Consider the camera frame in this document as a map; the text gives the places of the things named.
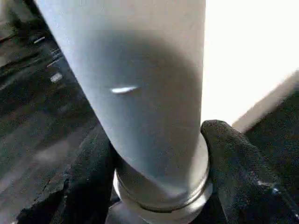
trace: black fabric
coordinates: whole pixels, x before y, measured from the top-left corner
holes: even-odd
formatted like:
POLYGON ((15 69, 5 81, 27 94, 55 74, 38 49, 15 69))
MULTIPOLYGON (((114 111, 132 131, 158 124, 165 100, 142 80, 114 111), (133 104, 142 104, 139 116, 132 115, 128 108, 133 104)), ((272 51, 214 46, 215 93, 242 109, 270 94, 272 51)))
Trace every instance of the black fabric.
POLYGON ((299 203, 299 88, 245 134, 299 203))
POLYGON ((227 123, 201 128, 211 162, 210 176, 228 223, 298 223, 298 207, 259 150, 227 123))
POLYGON ((105 223, 115 152, 101 126, 88 135, 81 147, 78 159, 65 175, 64 190, 50 196, 51 200, 23 210, 18 224, 105 223))

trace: gray cylinder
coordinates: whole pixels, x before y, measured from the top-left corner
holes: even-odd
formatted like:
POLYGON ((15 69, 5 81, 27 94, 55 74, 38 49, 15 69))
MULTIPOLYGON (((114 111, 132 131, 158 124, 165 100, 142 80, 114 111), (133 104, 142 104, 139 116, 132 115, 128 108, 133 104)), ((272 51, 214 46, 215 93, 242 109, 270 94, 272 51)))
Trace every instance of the gray cylinder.
POLYGON ((157 212, 189 204, 208 173, 200 143, 205 2, 36 2, 123 159, 117 175, 129 197, 157 212))

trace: black glove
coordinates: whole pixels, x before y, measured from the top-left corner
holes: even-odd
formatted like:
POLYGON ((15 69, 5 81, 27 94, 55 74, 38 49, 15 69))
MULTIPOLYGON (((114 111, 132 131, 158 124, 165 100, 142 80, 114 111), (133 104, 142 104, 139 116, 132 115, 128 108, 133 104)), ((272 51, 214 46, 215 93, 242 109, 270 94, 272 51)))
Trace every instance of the black glove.
POLYGON ((218 120, 204 122, 201 132, 209 149, 210 177, 228 223, 299 223, 296 203, 243 134, 218 120))

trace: metal pipe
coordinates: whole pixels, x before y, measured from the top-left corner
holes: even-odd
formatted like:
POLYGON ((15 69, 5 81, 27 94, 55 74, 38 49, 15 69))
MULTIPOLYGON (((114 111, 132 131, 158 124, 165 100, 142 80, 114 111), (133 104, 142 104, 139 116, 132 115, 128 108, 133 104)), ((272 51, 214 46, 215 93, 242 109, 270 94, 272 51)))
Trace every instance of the metal pipe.
POLYGON ((121 198, 149 222, 189 222, 208 174, 200 135, 205 1, 36 3, 123 159, 121 198))

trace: dark floor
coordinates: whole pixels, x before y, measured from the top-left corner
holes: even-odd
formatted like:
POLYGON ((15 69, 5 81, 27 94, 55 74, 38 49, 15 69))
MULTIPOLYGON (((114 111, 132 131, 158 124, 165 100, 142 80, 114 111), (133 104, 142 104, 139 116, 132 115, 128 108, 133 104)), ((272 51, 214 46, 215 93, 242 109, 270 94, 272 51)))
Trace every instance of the dark floor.
POLYGON ((2 224, 62 187, 63 172, 98 123, 91 111, 54 117, 31 105, 0 118, 2 224))

